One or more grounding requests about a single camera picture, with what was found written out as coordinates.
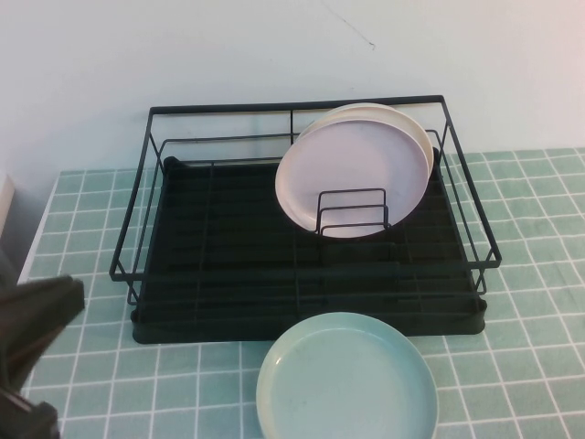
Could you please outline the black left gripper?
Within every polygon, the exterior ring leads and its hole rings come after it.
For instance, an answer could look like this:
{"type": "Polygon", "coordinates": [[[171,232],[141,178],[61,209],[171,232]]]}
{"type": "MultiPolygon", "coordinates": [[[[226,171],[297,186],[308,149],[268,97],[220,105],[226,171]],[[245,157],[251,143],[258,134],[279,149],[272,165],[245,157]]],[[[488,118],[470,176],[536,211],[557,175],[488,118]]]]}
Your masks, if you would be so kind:
{"type": "MultiPolygon", "coordinates": [[[[1,386],[20,391],[37,361],[85,307],[83,282],[60,276],[1,293],[1,386]]],[[[1,392],[1,437],[59,439],[58,411],[1,392]]]]}

